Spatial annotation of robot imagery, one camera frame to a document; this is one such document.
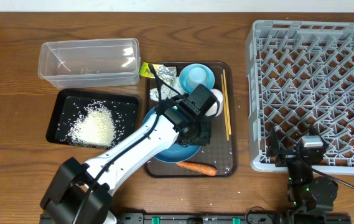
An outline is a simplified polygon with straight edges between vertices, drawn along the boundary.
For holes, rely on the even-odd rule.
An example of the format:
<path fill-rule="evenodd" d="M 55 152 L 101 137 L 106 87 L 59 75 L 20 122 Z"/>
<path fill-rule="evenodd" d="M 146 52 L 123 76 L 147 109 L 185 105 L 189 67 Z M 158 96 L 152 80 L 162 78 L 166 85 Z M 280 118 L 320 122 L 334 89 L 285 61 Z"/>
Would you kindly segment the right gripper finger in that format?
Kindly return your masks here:
<path fill-rule="evenodd" d="M 329 146 L 314 126 L 309 129 L 308 146 Z"/>
<path fill-rule="evenodd" d="M 266 155 L 268 157 L 275 157 L 279 154 L 279 151 L 280 151 L 279 140 L 277 138 L 275 127 L 273 127 L 271 129 L 270 140 L 271 140 L 271 143 L 268 147 Z"/>

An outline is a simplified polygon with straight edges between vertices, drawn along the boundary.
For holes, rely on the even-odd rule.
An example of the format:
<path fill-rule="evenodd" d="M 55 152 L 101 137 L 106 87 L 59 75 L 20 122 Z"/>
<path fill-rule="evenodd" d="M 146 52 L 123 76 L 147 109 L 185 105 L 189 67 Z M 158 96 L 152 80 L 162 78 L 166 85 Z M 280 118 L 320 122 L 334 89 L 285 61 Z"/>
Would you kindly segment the dark blue plate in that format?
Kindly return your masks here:
<path fill-rule="evenodd" d="M 196 153 L 201 150 L 201 146 L 189 145 L 183 146 L 178 143 L 174 143 L 171 147 L 157 153 L 153 154 L 151 158 L 155 158 L 158 161 L 166 163 L 177 163 L 190 159 Z"/>

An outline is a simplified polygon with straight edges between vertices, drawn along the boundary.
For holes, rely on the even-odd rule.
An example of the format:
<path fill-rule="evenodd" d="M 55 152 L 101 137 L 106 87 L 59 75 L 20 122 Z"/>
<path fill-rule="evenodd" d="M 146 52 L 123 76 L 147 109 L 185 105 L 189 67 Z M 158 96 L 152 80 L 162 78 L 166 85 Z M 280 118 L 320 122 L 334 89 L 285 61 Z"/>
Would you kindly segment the orange carrot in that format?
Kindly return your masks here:
<path fill-rule="evenodd" d="M 184 169 L 199 172 L 208 176 L 216 176 L 217 174 L 217 169 L 215 167 L 208 166 L 205 164 L 199 164 L 194 162 L 177 162 L 176 164 Z"/>

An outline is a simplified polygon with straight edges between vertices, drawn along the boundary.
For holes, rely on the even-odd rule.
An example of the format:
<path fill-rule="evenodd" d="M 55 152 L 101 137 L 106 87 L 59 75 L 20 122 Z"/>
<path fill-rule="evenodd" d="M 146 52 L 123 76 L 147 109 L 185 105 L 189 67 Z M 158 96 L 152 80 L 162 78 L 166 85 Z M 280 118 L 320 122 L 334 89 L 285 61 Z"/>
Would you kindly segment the white tissue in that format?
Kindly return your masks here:
<path fill-rule="evenodd" d="M 180 85 L 178 78 L 175 78 L 173 81 L 167 80 L 166 83 L 176 91 L 170 89 L 169 87 L 165 86 L 164 84 L 161 84 L 161 98 L 163 100 L 165 100 L 167 98 L 172 98 L 173 96 L 176 96 L 176 95 L 183 95 L 184 94 L 184 91 Z M 156 102 L 159 101 L 159 92 L 157 91 L 157 88 L 153 88 L 149 91 L 149 97 L 153 101 L 156 101 Z"/>

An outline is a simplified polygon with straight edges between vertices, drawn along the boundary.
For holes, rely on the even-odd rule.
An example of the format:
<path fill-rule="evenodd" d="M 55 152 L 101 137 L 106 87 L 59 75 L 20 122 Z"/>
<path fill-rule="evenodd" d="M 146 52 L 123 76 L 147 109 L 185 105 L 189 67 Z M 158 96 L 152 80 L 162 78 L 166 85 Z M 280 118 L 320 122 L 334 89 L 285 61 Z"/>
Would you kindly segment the yellow foil snack wrapper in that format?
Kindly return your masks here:
<path fill-rule="evenodd" d="M 146 78 L 154 78 L 154 74 L 149 69 L 149 65 L 150 65 L 149 62 L 142 63 L 139 71 L 140 76 Z M 174 80 L 175 77 L 177 76 L 176 67 L 166 67 L 163 64 L 156 64 L 156 63 L 152 63 L 152 66 L 156 71 L 157 76 L 160 77 L 162 80 Z"/>

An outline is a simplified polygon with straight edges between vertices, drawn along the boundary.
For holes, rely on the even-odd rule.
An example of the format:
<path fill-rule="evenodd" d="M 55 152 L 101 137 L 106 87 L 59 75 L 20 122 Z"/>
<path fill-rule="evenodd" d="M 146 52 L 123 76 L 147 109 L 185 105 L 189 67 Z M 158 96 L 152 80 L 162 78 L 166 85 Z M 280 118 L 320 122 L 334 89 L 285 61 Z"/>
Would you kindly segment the pile of white rice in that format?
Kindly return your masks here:
<path fill-rule="evenodd" d="M 60 144 L 109 149 L 134 130 L 137 105 L 68 97 L 55 127 Z"/>

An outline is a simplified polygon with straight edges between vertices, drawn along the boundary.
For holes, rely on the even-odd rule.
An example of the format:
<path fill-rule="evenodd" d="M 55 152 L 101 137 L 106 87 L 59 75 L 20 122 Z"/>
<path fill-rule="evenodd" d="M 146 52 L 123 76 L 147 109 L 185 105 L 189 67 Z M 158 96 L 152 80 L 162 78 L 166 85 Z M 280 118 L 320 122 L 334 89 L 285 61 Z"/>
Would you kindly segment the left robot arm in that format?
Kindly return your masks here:
<path fill-rule="evenodd" d="M 121 184 L 156 154 L 168 149 L 182 130 L 219 111 L 187 107 L 182 101 L 160 102 L 148 120 L 109 151 L 79 163 L 74 157 L 57 170 L 40 207 L 55 223 L 117 223 L 111 201 Z"/>

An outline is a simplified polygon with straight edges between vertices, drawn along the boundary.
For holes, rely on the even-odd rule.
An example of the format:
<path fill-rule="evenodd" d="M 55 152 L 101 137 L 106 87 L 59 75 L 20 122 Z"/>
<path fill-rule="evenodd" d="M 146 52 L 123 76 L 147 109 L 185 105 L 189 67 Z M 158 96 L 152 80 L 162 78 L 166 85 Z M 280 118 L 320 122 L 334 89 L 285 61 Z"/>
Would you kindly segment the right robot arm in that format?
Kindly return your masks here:
<path fill-rule="evenodd" d="M 275 166 L 287 167 L 287 195 L 294 203 L 279 222 L 326 223 L 327 214 L 333 210 L 337 198 L 338 184 L 324 176 L 314 177 L 312 166 L 323 159 L 328 143 L 313 127 L 308 135 L 287 149 L 282 147 L 274 128 L 270 135 L 267 155 L 276 158 Z"/>

